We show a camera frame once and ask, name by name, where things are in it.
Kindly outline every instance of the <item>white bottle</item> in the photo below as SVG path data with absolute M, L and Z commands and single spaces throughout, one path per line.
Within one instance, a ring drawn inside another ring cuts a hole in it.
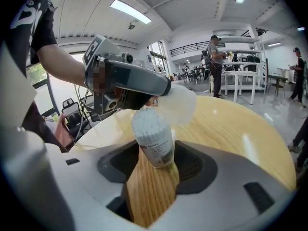
M 171 127 L 155 108 L 137 111 L 132 119 L 132 127 L 136 141 L 154 167 L 165 167 L 174 161 Z

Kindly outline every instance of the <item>product label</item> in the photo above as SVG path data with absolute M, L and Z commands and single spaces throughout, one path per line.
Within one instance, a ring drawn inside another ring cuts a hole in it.
M 154 167 L 163 167 L 173 161 L 173 141 L 166 138 L 147 146 L 140 146 Z

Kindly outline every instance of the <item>baseball cap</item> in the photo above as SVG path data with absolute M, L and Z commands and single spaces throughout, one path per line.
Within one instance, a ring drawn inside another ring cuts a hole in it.
M 211 39 L 218 39 L 218 41 L 221 41 L 221 38 L 218 38 L 216 35 L 213 35 Z

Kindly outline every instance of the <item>gray shirt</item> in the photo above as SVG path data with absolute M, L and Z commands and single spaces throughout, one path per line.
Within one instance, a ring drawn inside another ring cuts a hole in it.
M 218 51 L 217 46 L 214 43 L 210 43 L 207 47 L 207 52 L 211 58 L 211 60 L 217 64 L 222 64 L 223 63 L 223 59 L 221 58 L 212 58 L 212 52 L 216 52 L 217 54 L 220 54 L 220 52 Z

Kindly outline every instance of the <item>person's arm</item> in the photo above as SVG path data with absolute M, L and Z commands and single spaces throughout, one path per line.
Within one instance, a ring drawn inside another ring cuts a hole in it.
M 219 58 L 225 58 L 224 53 L 217 53 L 216 51 L 212 51 L 212 58 L 219 59 Z
M 294 70 L 302 71 L 303 69 L 304 69 L 304 60 L 300 58 L 298 60 L 298 66 L 296 65 Z
M 52 76 L 79 86 L 84 84 L 85 68 L 57 44 L 46 45 L 37 52 L 40 63 Z
M 211 49 L 212 59 L 224 58 L 225 54 L 217 53 L 217 51 L 218 51 L 217 47 L 213 43 L 210 44 L 210 49 Z

